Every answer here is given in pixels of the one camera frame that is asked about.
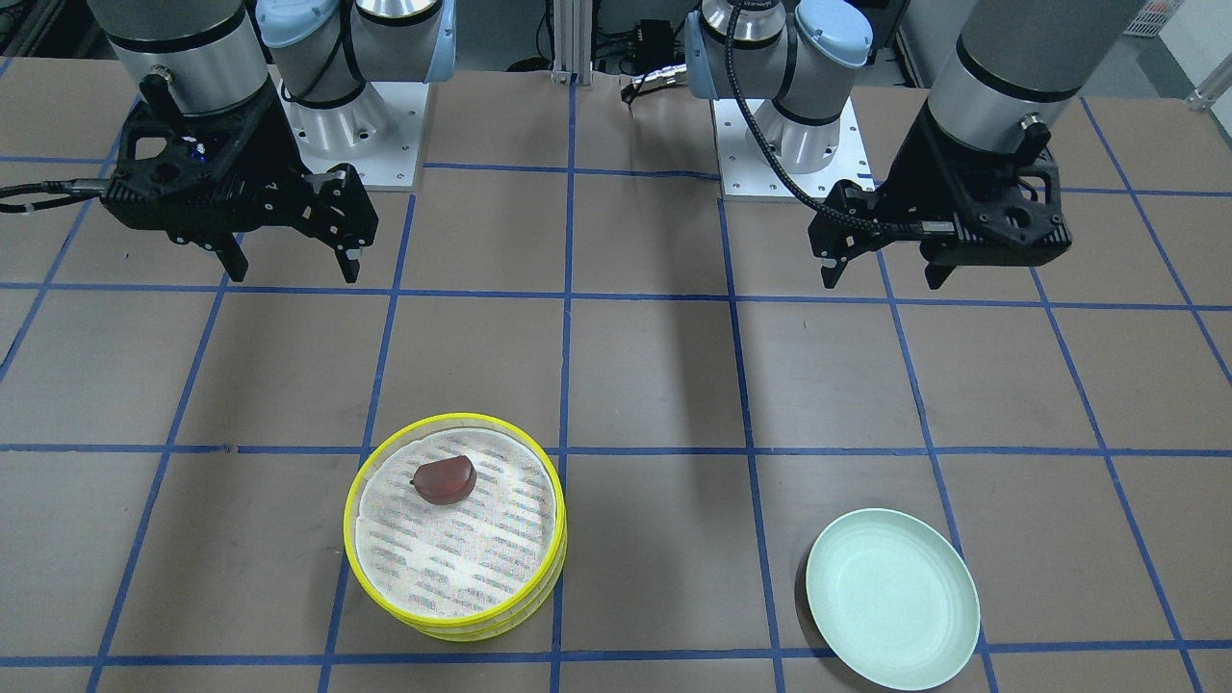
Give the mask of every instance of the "black bracket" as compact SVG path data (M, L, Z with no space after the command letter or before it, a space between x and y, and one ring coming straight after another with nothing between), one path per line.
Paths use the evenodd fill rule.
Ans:
M1072 239L1047 141L1047 126L1035 122L1014 154L976 152L950 138L925 104L886 182L867 192L841 180L825 199L844 216L878 223L848 224L818 213L809 224L825 287L838 284L851 259L897 240L920 243L930 289L958 266L1039 266L1056 259Z
M166 81L142 83L149 99L129 113L102 205L129 228L163 231L174 243L213 253L233 281L248 259L235 236L287 226L330 247L347 284L372 245L377 213L350 164L313 174L272 81L246 102L212 116L182 117ZM161 150L140 157L143 143Z

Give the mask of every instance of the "white plate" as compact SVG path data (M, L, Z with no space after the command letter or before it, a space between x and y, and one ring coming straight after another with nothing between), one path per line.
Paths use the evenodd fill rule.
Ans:
M976 650L971 573L944 536L908 514L867 508L830 523L808 554L804 586L834 654L873 683L933 688Z

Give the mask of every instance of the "silver cylinder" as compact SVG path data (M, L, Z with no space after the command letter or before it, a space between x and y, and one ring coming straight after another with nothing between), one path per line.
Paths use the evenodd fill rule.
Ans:
M338 41L338 32L341 31L341 23L339 14L334 12L325 23L302 41L281 48L270 48L274 63L278 65L278 74L293 97L310 102L336 101L355 94L363 84L351 75L341 48L325 67L325 60L329 59ZM323 67L325 67L324 74L320 73ZM322 76L313 86L318 74Z
M377 148L397 127L384 99L368 84L355 100L334 109L292 104L287 122L306 149L326 159L349 159Z
M702 0L702 21L722 36L727 36L727 25L732 18L731 0ZM740 16L736 20L736 41L760 42L779 36L787 23L787 10L777 2L745 2Z
M413 23L392 26L351 10L355 57L371 81L428 81L432 53L446 11L441 0L411 17Z
M240 0L86 0L107 35L129 41L174 41L209 31L240 11Z
M941 129L972 149L994 154L1018 149L1024 117L1035 113L1052 126L1068 105L1069 99L1040 104L1002 94L972 75L957 55L950 55L928 96Z
M779 104L803 118L838 118L859 73L860 68L832 59L801 37L796 72Z
M108 38L133 81L140 83L155 65L166 68L171 73L171 96L190 116L222 111L245 101L270 76L248 15L230 33L185 51L147 53L128 48L133 44L127 41L121 46Z
M732 99L732 83L727 79L727 60L723 41L708 32L701 35L705 58L719 99ZM769 99L782 86L782 73L787 64L787 37L784 32L770 46L754 49L737 48L732 53L732 67L745 99Z
M1087 83L1142 0L981 0L961 42L981 68L1041 92Z
M411 17L426 10L440 0L356 0L355 5L365 12L389 20Z
M841 121L823 126L806 126L788 120L774 104L765 101L754 113L766 142L774 147L775 157L787 173L809 174L824 169L834 158L843 134ZM756 141L748 133L753 147Z

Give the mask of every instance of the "plate rim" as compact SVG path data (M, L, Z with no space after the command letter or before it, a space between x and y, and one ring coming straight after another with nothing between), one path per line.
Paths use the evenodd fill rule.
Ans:
M814 607L813 607L814 599L819 601L821 597L819 596L814 597L813 589L811 587L812 586L812 581L809 580L809 575L812 575L812 573L816 572L813 565L814 565L814 561L817 560L817 556L818 556L818 546L822 545L822 541L825 539L827 533L830 531L839 523L841 523L844 520L848 520L848 518L850 518L853 515L864 515L864 514L867 514L867 515L897 515L897 517L907 518L908 520L910 520L910 522L913 522L913 523L923 527L929 533L931 533L934 536L936 536L938 539L940 539L941 544L946 549L949 549L949 552L946 554L946 559L950 559L952 556L955 560L957 560L958 565L962 567L962 575L966 578L963 581L962 587L970 587L971 597L972 597L973 603L975 603L976 634L975 634L975 638L971 641L971 654L967 655L967 657L962 661L962 663L960 663L957 666L957 668L955 668L952 672L950 672L947 676L945 676L940 681L929 681L929 682L925 682L923 684L912 686L912 687L907 687L907 688L903 688L901 686L896 686L896 684L888 683L888 682L886 682L883 679L880 679L876 676L871 676L870 673L867 673L865 671L861 671L859 667L854 666L850 661L848 661L848 657L844 656L844 652L840 651L841 647L835 647L834 644L830 642L829 638L825 638L825 628L823 628L822 620L817 617L817 609L814 609ZM908 513L904 513L902 511L896 511L893 508L860 508L860 509L855 509L855 511L844 513L844 514L839 515L838 518L834 518L834 520L832 520L829 524L827 524L825 529L823 529L822 533L817 535L817 539L813 540L813 546L809 549L809 551L808 551L808 559L804 562L804 594L806 594L806 598L807 598L807 602L808 602L808 613L813 618L813 623L817 625L817 630L822 634L822 638L825 639L825 644L830 647L830 650L834 652L834 655L839 660L841 660L843 663L845 663L846 666L851 667L853 671L855 671L860 676L865 677L866 679L869 679L869 681L871 681L871 682L873 682L873 683L876 683L878 686L885 686L887 688L893 688L896 691L924 691L924 689L928 689L928 688L935 688L935 687L941 686L942 683L950 681L955 676L957 676L958 672L961 672L963 668L966 668L967 663L971 662L971 657L975 656L976 649L979 645L979 636L981 636L981 633L983 630L983 614L982 614L981 605L979 605L979 591L976 589L976 581L971 576L971 568L967 566L967 562L963 560L962 555L958 554L958 550L954 547L954 544L951 544L950 540L947 540L945 538L945 535L942 535L936 529L933 529L933 527L930 524L928 524L926 522L917 518L915 515L910 515Z

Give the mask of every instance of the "dark red object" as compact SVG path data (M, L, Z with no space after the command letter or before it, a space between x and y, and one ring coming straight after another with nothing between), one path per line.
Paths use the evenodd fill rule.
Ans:
M474 491L474 465L471 457L458 455L420 465L410 483L415 491L434 506L451 506Z

